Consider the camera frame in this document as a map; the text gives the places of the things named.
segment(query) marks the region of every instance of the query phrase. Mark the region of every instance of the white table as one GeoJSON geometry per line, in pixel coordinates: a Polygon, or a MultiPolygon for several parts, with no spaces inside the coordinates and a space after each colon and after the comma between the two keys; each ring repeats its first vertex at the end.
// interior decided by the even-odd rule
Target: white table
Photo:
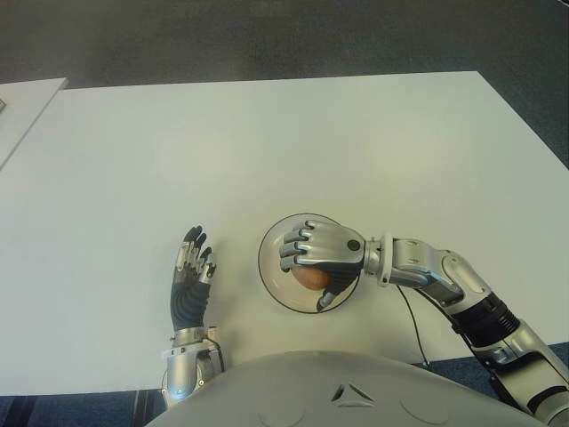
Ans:
{"type": "MultiPolygon", "coordinates": [[[[393,288],[301,315],[265,231],[327,215],[463,254],[547,342],[569,339],[569,173],[476,72],[67,90],[0,175],[0,394],[155,388],[186,230],[218,255],[228,363],[299,349],[419,360],[393,288]]],[[[408,293],[431,359],[469,355],[408,293]]]]}
{"type": "Polygon", "coordinates": [[[0,170],[53,95],[66,83],[65,78],[52,78],[0,85],[0,100],[6,104],[0,111],[0,170]]]}

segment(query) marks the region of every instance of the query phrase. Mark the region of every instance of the robotic hand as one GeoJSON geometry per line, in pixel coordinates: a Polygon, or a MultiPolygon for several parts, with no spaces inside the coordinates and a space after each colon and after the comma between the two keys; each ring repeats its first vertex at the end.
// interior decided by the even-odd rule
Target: robotic hand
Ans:
{"type": "Polygon", "coordinates": [[[317,267],[328,274],[329,284],[317,303],[321,311],[343,292],[364,266],[364,239],[338,224],[306,221],[284,236],[281,269],[317,267]]]}
{"type": "Polygon", "coordinates": [[[547,425],[569,425],[567,366],[460,255],[390,235],[365,241],[352,229],[316,221],[286,234],[280,255],[283,271],[309,267],[330,276],[319,310],[360,270],[381,285],[414,288],[464,338],[502,400],[547,425]]]}
{"type": "Polygon", "coordinates": [[[206,239],[202,227],[192,228],[182,242],[174,266],[170,312],[172,348],[164,352],[167,369],[162,395],[168,407],[189,396],[224,371],[216,328],[204,328],[210,282],[216,269],[212,249],[200,255],[206,239]]]}

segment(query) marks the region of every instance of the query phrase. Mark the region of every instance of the brown egg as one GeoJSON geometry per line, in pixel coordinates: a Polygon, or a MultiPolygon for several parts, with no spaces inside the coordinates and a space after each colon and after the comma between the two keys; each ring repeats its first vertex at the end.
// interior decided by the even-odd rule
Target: brown egg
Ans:
{"type": "Polygon", "coordinates": [[[301,285],[313,291],[324,289],[330,282],[327,273],[314,267],[294,267],[291,272],[301,285]]]}

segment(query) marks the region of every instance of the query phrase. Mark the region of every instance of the grey carpet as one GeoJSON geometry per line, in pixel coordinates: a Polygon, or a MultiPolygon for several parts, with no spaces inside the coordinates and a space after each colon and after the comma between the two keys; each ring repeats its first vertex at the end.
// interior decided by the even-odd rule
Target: grey carpet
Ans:
{"type": "Polygon", "coordinates": [[[568,18],[556,0],[3,0],[0,83],[474,69],[569,165],[568,18]]]}

